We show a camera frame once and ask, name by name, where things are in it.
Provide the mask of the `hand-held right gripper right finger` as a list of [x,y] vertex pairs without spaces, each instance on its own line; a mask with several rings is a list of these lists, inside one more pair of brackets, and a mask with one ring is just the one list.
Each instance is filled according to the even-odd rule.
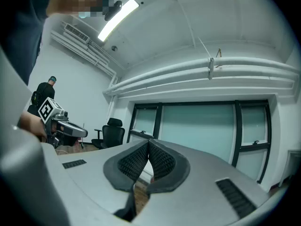
[[172,164],[149,184],[149,200],[133,223],[137,226],[252,226],[263,217],[268,194],[248,176],[210,153],[152,139],[157,162]]

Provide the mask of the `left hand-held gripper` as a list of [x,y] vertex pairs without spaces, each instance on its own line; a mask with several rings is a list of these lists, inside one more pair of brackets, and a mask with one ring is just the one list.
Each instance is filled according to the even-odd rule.
[[57,148],[63,143],[64,135],[70,137],[87,137],[88,131],[71,123],[68,112],[55,100],[47,97],[38,109],[40,118],[44,123],[47,143]]

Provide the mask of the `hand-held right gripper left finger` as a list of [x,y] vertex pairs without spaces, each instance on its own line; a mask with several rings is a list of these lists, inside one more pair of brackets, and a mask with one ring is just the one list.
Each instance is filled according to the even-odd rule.
[[60,162],[70,162],[83,159],[86,163],[67,169],[67,173],[94,202],[107,211],[114,213],[126,205],[129,193],[115,190],[103,173],[103,165],[110,157],[134,146],[131,142],[108,149],[82,153],[63,153],[58,150]]

